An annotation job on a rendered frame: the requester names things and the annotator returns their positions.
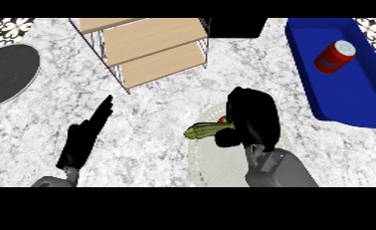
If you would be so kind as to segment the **dark grey round plate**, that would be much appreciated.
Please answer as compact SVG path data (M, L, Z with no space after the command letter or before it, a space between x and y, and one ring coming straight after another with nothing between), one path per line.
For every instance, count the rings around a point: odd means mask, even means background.
M38 51L27 45L0 48L0 104L13 99L33 81L39 69Z

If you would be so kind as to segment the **green squash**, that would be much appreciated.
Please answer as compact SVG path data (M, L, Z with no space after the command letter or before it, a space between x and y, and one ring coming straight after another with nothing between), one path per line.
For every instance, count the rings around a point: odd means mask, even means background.
M234 124L227 122L197 122L187 128L184 137L187 139L201 139L213 136L225 128L234 129Z

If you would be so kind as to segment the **red soda can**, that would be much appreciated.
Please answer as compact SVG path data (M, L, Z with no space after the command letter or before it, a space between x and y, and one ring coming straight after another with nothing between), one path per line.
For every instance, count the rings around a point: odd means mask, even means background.
M355 47L344 41L330 43L314 60L314 67L319 73L331 75L355 58Z

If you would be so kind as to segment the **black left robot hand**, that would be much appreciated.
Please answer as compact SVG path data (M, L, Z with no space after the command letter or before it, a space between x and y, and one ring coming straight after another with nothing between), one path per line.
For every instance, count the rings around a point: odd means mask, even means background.
M104 127L107 118L112 114L112 96L107 96L100 103L91 117L81 124L72 124L67 128L66 144L60 153L55 167L64 169L73 167L81 169L94 144L97 136Z

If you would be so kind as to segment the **white oval placemat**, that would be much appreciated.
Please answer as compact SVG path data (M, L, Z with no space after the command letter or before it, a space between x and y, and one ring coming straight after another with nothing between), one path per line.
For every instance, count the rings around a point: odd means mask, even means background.
M225 115L225 103L216 104L198 116L193 122L216 122ZM243 145L221 148L215 145L213 136L203 139L190 139L187 148L188 178L196 186L206 187L247 187L244 175L247 172L247 163L244 157ZM275 149L288 150L291 148L287 135L280 128L280 138ZM269 172L275 169L283 156L263 154L257 158L260 172Z

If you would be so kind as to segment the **blue tray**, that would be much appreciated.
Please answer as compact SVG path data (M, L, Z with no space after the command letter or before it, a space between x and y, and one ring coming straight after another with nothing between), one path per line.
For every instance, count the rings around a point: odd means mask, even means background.
M288 18L284 35L314 117L376 128L376 51L355 21ZM355 58L327 75L314 67L314 59L337 40L353 45Z

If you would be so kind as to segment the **black appliance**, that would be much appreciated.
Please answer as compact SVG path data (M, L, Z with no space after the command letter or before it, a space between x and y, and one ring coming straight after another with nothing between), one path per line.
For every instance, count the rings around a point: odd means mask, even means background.
M212 38L255 39L259 36L265 18L212 18L209 36Z

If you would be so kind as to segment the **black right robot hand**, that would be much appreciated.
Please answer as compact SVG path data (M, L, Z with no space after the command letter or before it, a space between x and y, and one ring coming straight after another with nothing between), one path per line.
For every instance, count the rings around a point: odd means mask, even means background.
M274 151L280 138L280 123L272 97L265 92L235 87L227 95L225 120L234 128L213 135L221 148L260 144L263 152Z

